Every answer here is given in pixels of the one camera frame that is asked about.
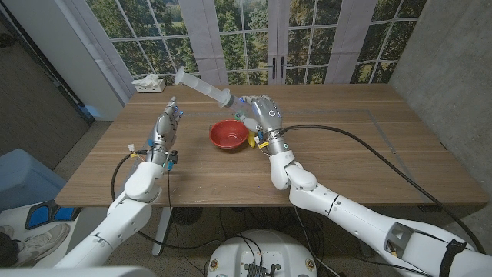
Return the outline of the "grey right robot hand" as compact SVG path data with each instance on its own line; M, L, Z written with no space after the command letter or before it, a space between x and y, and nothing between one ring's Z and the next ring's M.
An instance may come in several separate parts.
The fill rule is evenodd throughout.
M282 114L277 104L267 95L244 96L241 100L251 112L240 115L239 119L250 131L262 133L263 140L268 143L268 153L276 155L289 151L281 134Z

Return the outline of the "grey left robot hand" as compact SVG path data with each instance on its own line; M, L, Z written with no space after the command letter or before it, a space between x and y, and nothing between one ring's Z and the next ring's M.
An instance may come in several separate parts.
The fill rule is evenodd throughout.
M178 122L183 116L177 106L177 99L173 96L165 110L159 115L151 132L151 150L146 155L146 161L158 165L166 163L168 152L175 143Z

